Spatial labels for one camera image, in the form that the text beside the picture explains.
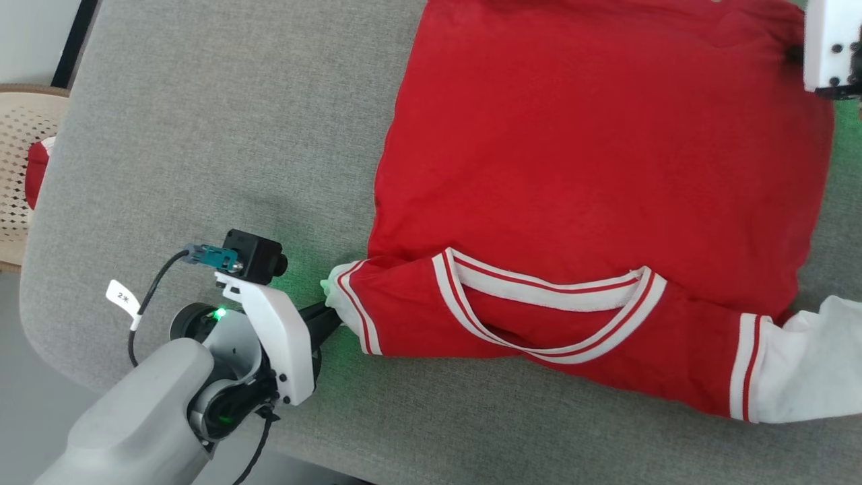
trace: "gray couch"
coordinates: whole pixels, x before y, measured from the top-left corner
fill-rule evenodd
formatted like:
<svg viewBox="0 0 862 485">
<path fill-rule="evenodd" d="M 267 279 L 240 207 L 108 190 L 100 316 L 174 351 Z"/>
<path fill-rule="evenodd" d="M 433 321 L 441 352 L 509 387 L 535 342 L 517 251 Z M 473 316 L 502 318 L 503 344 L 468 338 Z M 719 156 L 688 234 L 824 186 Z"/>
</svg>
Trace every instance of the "gray couch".
<svg viewBox="0 0 862 485">
<path fill-rule="evenodd" d="M 277 286 L 320 300 L 318 280 L 363 255 L 422 5 L 105 0 L 28 246 L 22 319 L 42 357 L 110 387 L 130 367 L 108 281 L 141 295 L 166 257 L 232 227 L 282 242 Z M 859 132 L 840 123 L 803 307 L 862 299 Z M 219 301 L 212 283 L 200 267 L 168 274 L 141 357 L 179 308 Z M 270 449 L 381 485 L 862 482 L 859 418 L 748 425 L 520 359 L 364 356 L 349 331 L 326 346 L 318 392 L 282 415 Z"/>
</svg>

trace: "wall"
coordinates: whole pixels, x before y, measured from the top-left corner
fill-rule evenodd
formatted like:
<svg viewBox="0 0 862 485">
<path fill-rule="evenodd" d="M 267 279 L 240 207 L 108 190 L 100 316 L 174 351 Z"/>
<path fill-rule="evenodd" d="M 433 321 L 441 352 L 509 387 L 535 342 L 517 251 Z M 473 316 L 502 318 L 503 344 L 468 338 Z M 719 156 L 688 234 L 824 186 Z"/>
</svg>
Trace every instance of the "wall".
<svg viewBox="0 0 862 485">
<path fill-rule="evenodd" d="M 49 85 L 79 0 L 0 2 L 0 83 Z"/>
<path fill-rule="evenodd" d="M 18 276 L 0 274 L 0 470 L 3 485 L 31 485 L 63 452 L 66 435 L 97 396 L 48 367 L 18 317 Z M 229 438 L 195 485 L 229 485 L 256 443 Z M 246 485 L 349 485 L 353 479 L 264 452 Z"/>
</svg>

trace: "beige wicker chair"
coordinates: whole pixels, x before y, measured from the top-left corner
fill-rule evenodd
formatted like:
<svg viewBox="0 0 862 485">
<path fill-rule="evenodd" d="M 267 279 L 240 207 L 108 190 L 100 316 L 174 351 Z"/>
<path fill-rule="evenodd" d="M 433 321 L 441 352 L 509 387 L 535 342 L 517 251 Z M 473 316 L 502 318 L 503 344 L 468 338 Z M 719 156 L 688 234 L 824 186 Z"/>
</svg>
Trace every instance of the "beige wicker chair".
<svg viewBox="0 0 862 485">
<path fill-rule="evenodd" d="M 0 85 L 0 271 L 21 271 L 32 211 L 24 194 L 27 152 L 57 135 L 69 92 L 38 85 Z"/>
</svg>

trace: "white striped trim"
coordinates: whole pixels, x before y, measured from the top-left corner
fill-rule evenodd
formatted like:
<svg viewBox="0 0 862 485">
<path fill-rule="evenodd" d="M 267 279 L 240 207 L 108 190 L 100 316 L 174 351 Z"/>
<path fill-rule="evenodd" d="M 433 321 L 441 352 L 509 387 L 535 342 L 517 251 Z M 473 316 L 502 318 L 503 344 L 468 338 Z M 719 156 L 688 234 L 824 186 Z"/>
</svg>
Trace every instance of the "white striped trim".
<svg viewBox="0 0 862 485">
<path fill-rule="evenodd" d="M 587 362 L 612 350 L 643 323 L 661 299 L 661 295 L 667 284 L 664 278 L 653 273 L 649 268 L 643 268 L 641 270 L 642 278 L 633 297 L 616 317 L 592 337 L 583 342 L 557 349 L 530 349 L 505 341 L 479 322 L 464 295 L 464 288 L 459 279 L 459 272 L 462 268 L 457 266 L 452 250 L 448 249 L 442 254 L 435 256 L 433 263 L 440 295 L 446 302 L 449 311 L 467 331 L 487 342 L 520 350 L 542 360 L 556 363 Z M 506 281 L 506 283 L 517 285 L 510 281 Z M 526 298 L 521 298 L 519 301 L 536 305 Z"/>
<path fill-rule="evenodd" d="M 766 346 L 764 339 L 765 332 L 763 330 L 764 325 L 774 325 L 772 318 L 761 315 L 760 323 L 757 325 L 757 331 L 759 333 L 759 337 L 757 339 L 758 345 L 757 348 L 754 349 L 754 365 L 752 367 L 752 374 L 749 377 L 750 381 L 748 383 L 748 420 L 752 423 L 760 422 L 757 403 L 758 391 L 760 388 L 760 375 L 763 371 L 764 349 Z"/>
<path fill-rule="evenodd" d="M 739 344 L 736 348 L 736 358 L 734 359 L 734 368 L 730 373 L 730 417 L 733 419 L 751 420 L 752 403 L 754 400 L 751 396 L 753 386 L 752 377 L 749 374 L 749 368 L 752 367 L 752 359 L 757 358 L 754 340 L 755 328 L 758 326 L 758 316 L 751 313 L 743 313 L 740 317 L 740 337 Z M 761 347 L 763 342 L 759 339 L 758 347 Z M 746 377 L 748 376 L 749 388 L 746 400 Z"/>
<path fill-rule="evenodd" d="M 494 268 L 455 250 L 452 250 L 452 254 L 461 284 L 498 298 L 567 312 L 600 312 L 622 308 L 632 299 L 638 279 L 643 275 L 642 271 L 633 271 L 609 280 L 555 285 L 532 276 Z"/>
<path fill-rule="evenodd" d="M 649 317 L 650 313 L 653 311 L 655 306 L 661 300 L 662 295 L 665 292 L 665 288 L 667 287 L 667 280 L 662 278 L 656 273 L 653 273 L 653 281 L 652 284 L 649 283 L 647 278 L 643 279 L 644 282 L 638 287 L 638 292 L 631 299 L 631 301 L 626 304 L 626 307 L 619 312 L 613 320 L 610 321 L 607 325 L 605 325 L 600 332 L 606 332 L 606 329 L 614 329 L 617 325 L 615 331 L 612 331 L 607 338 L 603 341 L 602 337 L 599 337 L 599 333 L 590 337 L 589 339 L 579 343 L 577 345 L 571 345 L 569 347 L 564 347 L 562 349 L 570 349 L 572 347 L 579 347 L 582 351 L 572 354 L 570 356 L 552 356 L 549 355 L 551 352 L 548 350 L 542 350 L 543 354 L 532 353 L 534 356 L 540 358 L 546 362 L 553 362 L 558 364 L 578 364 L 590 361 L 599 356 L 603 356 L 607 354 L 617 345 L 622 343 L 626 338 L 628 338 L 635 330 L 640 327 L 641 324 Z M 594 347 L 590 347 L 590 345 L 595 342 L 600 342 L 598 345 Z"/>
<path fill-rule="evenodd" d="M 359 296 L 350 286 L 351 276 L 359 271 L 366 261 L 341 265 L 329 275 L 329 296 L 326 305 L 334 308 L 341 320 L 359 336 L 362 351 L 366 354 L 381 356 L 377 326 L 365 310 Z"/>
</svg>

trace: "cable label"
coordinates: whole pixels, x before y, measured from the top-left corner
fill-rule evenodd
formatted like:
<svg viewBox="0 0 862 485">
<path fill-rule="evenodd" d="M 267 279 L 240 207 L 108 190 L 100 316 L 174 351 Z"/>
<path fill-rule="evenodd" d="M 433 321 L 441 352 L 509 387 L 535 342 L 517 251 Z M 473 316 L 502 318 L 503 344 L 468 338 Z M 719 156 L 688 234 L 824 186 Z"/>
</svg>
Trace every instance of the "cable label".
<svg viewBox="0 0 862 485">
<path fill-rule="evenodd" d="M 138 303 L 138 299 L 134 294 L 117 280 L 110 281 L 108 292 L 105 294 L 105 297 L 114 305 L 122 308 L 132 318 L 137 316 L 138 310 L 141 308 L 141 304 Z"/>
</svg>

